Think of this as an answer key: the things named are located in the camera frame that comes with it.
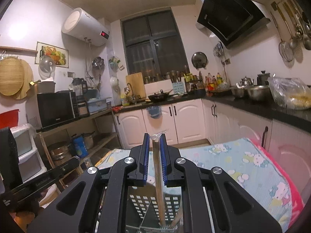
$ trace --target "faucet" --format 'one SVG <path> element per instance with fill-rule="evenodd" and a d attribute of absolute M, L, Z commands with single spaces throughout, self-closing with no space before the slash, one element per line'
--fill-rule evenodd
<path fill-rule="evenodd" d="M 126 84 L 126 88 L 124 88 L 125 95 L 127 96 L 129 94 L 129 92 L 130 92 L 129 87 L 131 88 L 131 91 L 132 91 L 132 95 L 131 95 L 132 100 L 131 100 L 131 102 L 136 104 L 137 103 L 136 97 L 134 96 L 133 87 L 132 87 L 132 85 L 130 83 L 127 83 Z"/>

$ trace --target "water heater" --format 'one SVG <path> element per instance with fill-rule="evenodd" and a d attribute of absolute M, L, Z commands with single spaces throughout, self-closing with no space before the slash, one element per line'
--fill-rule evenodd
<path fill-rule="evenodd" d="M 105 26 L 81 8 L 70 13 L 63 23 L 62 32 L 82 41 L 90 40 L 95 46 L 105 44 L 110 34 Z"/>

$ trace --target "framed fruit picture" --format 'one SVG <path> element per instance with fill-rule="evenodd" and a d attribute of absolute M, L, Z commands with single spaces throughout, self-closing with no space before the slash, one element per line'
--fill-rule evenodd
<path fill-rule="evenodd" d="M 38 53 L 35 57 L 35 64 L 39 64 L 41 56 L 48 55 L 55 61 L 56 66 L 69 68 L 68 50 L 41 42 L 37 42 L 36 50 Z"/>

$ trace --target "window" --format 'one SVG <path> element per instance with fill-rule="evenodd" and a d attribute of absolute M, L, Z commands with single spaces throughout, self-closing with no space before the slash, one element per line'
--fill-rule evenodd
<path fill-rule="evenodd" d="M 183 44 L 170 10 L 122 22 L 128 74 L 165 75 L 171 70 L 189 72 Z"/>

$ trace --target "microwave oven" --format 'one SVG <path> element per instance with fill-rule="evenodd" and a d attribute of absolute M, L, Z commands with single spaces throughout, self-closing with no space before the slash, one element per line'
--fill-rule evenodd
<path fill-rule="evenodd" d="M 37 131 L 46 131 L 79 118 L 74 92 L 42 93 L 26 101 L 28 122 Z"/>

